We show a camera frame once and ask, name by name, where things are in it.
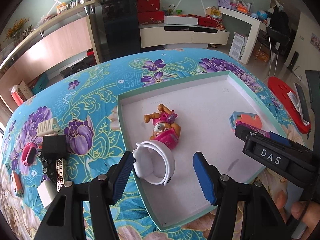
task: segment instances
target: chair back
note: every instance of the chair back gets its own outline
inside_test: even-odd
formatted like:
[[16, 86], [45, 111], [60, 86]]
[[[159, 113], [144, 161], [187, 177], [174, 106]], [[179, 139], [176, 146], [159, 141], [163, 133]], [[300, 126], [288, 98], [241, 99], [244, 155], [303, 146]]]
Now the chair back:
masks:
[[275, 41], [279, 42], [282, 46], [287, 46], [290, 41], [290, 38], [281, 32], [278, 32], [270, 27], [267, 27], [267, 34], [270, 38], [274, 39]]

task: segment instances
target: flower vase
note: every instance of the flower vase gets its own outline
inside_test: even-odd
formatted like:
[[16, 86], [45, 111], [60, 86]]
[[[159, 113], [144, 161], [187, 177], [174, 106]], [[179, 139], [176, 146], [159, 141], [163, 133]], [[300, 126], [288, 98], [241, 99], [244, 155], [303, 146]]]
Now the flower vase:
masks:
[[13, 36], [14, 46], [17, 47], [17, 45], [22, 41], [22, 29], [17, 31]]

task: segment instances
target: black chair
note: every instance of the black chair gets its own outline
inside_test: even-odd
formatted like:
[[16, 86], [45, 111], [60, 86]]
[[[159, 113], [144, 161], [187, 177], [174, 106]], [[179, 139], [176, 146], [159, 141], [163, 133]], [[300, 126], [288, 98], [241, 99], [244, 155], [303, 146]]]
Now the black chair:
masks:
[[258, 37], [257, 40], [261, 43], [261, 46], [264, 45], [266, 47], [270, 46], [270, 69], [269, 69], [269, 76], [270, 76], [270, 71], [271, 71], [271, 64], [272, 64], [272, 53], [275, 53], [277, 55], [277, 59], [276, 59], [276, 68], [275, 68], [275, 72], [273, 75], [276, 74], [276, 69], [277, 69], [277, 63], [278, 63], [278, 55], [279, 55], [279, 51], [278, 49], [276, 49], [275, 46], [271, 45], [271, 39], [273, 39], [276, 42], [279, 42], [282, 46], [287, 46], [287, 44], [290, 41], [290, 38], [284, 34], [282, 34], [281, 32], [278, 32], [274, 29], [271, 29], [270, 27], [267, 27], [267, 34], [268, 34], [268, 40], [265, 40], [263, 37]]

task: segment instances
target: tv stand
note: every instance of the tv stand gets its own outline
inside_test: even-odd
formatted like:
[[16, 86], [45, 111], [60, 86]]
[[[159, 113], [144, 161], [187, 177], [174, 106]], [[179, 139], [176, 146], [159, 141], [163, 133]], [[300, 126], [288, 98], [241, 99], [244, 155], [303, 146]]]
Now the tv stand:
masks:
[[199, 25], [140, 25], [141, 48], [164, 45], [173, 48], [207, 48], [208, 44], [226, 45], [229, 32]]

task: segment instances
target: fitness tracker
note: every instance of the fitness tracker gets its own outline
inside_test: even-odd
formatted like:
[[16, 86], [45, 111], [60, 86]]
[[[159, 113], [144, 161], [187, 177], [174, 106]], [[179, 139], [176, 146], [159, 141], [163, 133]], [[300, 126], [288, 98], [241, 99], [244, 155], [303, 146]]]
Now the fitness tracker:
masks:
[[[150, 184], [160, 185], [163, 183], [164, 186], [167, 185], [167, 183], [170, 182], [175, 169], [175, 161], [171, 150], [164, 143], [157, 140], [136, 143], [136, 145], [138, 148], [132, 153], [133, 158], [135, 159], [133, 167], [137, 177], [144, 179]], [[151, 160], [149, 149], [155, 150], [163, 158], [165, 164], [164, 178], [159, 178], [154, 175], [154, 165]]]

